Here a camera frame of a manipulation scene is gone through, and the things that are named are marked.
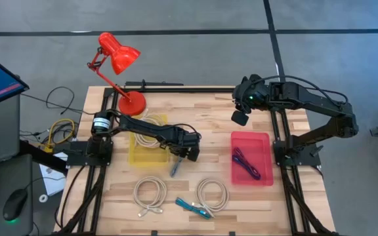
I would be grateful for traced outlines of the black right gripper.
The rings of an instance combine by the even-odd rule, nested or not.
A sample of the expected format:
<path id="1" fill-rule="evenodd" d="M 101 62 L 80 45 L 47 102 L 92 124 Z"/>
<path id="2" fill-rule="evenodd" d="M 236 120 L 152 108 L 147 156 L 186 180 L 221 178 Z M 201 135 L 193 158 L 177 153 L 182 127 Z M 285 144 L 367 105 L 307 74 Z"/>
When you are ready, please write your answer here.
<path id="1" fill-rule="evenodd" d="M 235 87 L 232 93 L 233 103 L 236 106 L 231 120 L 238 125 L 245 126 L 249 119 L 248 114 L 253 109 L 268 110 L 267 100 L 269 97 L 268 85 L 257 74 L 243 77 L 241 83 Z"/>

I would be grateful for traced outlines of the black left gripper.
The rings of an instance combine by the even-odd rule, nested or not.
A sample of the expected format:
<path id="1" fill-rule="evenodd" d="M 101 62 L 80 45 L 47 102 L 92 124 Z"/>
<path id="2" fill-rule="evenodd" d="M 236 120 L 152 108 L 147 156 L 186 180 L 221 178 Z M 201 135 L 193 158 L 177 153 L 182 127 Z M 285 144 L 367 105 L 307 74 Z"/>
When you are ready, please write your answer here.
<path id="1" fill-rule="evenodd" d="M 200 154 L 201 135 L 197 132 L 188 132 L 182 128 L 174 128 L 168 138 L 169 151 L 175 155 L 175 163 L 185 158 L 196 162 Z"/>

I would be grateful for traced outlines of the yellow translucent plastic tray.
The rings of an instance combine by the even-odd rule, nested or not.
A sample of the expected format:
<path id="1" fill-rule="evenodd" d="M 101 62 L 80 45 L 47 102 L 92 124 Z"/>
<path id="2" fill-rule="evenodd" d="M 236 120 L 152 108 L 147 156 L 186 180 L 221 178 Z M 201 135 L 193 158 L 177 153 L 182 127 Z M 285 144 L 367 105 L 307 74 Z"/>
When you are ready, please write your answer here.
<path id="1" fill-rule="evenodd" d="M 169 152 L 160 148 L 155 138 L 129 134 L 129 164 L 135 167 L 157 167 L 169 162 Z"/>

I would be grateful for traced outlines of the red translucent plastic tray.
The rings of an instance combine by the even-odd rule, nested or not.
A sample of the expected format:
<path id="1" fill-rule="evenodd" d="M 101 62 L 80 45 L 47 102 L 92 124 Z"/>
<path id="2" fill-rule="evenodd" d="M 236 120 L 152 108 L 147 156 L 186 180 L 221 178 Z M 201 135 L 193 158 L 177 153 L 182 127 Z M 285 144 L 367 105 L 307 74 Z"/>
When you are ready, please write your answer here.
<path id="1" fill-rule="evenodd" d="M 272 186 L 274 184 L 270 139 L 263 132 L 231 134 L 232 184 Z"/>

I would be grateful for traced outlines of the red desk lamp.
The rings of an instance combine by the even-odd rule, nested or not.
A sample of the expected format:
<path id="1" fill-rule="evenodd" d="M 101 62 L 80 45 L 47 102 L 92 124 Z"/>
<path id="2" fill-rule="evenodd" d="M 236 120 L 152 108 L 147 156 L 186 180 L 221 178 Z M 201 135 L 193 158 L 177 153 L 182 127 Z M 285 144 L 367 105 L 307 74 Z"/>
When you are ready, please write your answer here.
<path id="1" fill-rule="evenodd" d="M 118 108 L 120 112 L 134 116 L 140 115 L 146 109 L 144 95 L 137 91 L 125 92 L 119 85 L 107 78 L 100 72 L 101 66 L 107 58 L 110 58 L 111 67 L 116 75 L 124 72 L 140 56 L 140 51 L 133 47 L 122 45 L 113 34 L 103 32 L 98 37 L 99 47 L 93 60 L 87 67 L 101 77 L 116 92 L 121 95 Z"/>

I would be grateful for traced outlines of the white paper sheet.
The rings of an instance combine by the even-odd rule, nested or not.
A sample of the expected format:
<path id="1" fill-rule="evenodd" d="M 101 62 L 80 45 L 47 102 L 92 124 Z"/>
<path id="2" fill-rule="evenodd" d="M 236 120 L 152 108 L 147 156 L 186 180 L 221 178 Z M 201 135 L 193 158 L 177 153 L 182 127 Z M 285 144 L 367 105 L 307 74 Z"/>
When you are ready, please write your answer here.
<path id="1" fill-rule="evenodd" d="M 48 196 L 52 196 L 64 190 L 66 177 L 63 173 L 42 164 L 39 165 L 39 168 Z"/>

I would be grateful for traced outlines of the black computer mouse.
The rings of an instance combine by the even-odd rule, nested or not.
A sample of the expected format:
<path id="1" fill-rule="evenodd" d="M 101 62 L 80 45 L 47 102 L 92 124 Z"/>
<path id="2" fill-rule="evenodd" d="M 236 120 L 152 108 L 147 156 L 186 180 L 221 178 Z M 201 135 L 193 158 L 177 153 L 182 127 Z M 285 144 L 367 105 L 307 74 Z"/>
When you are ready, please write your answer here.
<path id="1" fill-rule="evenodd" d="M 21 211 L 28 198 L 28 191 L 26 189 L 14 190 L 6 200 L 3 207 L 3 218 L 10 222 L 19 217 Z"/>

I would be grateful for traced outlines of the grey side desk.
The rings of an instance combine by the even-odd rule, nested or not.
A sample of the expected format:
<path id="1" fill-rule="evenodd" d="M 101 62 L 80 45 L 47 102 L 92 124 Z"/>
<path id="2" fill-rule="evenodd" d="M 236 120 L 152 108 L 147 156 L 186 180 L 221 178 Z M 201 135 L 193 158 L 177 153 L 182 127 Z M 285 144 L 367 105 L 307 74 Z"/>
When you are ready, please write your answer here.
<path id="1" fill-rule="evenodd" d="M 20 154 L 20 97 L 0 102 L 0 236 L 27 236 L 33 230 L 32 158 Z M 26 189 L 28 198 L 19 217 L 7 222 L 3 207 L 16 189 Z"/>

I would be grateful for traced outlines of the black aluminium table frame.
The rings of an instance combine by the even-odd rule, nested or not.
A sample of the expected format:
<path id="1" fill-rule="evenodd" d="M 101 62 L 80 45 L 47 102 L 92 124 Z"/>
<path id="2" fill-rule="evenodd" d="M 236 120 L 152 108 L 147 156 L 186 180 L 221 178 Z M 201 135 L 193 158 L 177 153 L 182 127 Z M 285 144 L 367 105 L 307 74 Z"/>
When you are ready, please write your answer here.
<path id="1" fill-rule="evenodd" d="M 306 204 L 319 219 L 324 231 L 303 228 L 298 204 L 287 207 L 279 167 L 273 168 L 274 183 L 268 187 L 233 186 L 230 174 L 230 135 L 234 131 L 263 132 L 275 139 L 273 124 L 287 123 L 292 134 L 309 131 L 303 109 L 288 110 L 272 117 L 267 111 L 254 111 L 244 127 L 231 120 L 234 111 L 231 86 L 223 87 L 148 87 L 144 91 L 148 110 L 165 114 L 170 123 L 184 123 L 201 133 L 200 154 L 196 162 L 187 161 L 177 175 L 169 176 L 166 167 L 132 167 L 129 162 L 129 134 L 114 136 L 112 160 L 107 168 L 95 231 L 89 227 L 83 236 L 165 235 L 250 236 L 293 235 L 333 236 L 335 226 L 322 176 L 311 167 L 290 172 L 299 180 Z M 133 188 L 144 176 L 157 176 L 167 185 L 167 196 L 161 214 L 139 216 L 133 201 Z M 230 200 L 226 208 L 211 220 L 175 204 L 177 197 L 186 201 L 196 198 L 196 184 L 204 178 L 223 181 Z"/>

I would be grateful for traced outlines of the black rail mount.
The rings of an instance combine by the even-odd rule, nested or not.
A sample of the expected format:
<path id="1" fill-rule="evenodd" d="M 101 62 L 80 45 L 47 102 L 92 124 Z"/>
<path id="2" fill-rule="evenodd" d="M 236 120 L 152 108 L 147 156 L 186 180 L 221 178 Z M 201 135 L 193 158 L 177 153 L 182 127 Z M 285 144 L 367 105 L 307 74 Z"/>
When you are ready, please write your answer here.
<path id="1" fill-rule="evenodd" d="M 166 83 L 162 82 L 147 82 L 144 79 L 141 81 L 127 81 L 125 83 L 126 87 L 147 87 L 147 86 L 183 86 L 182 83 Z"/>

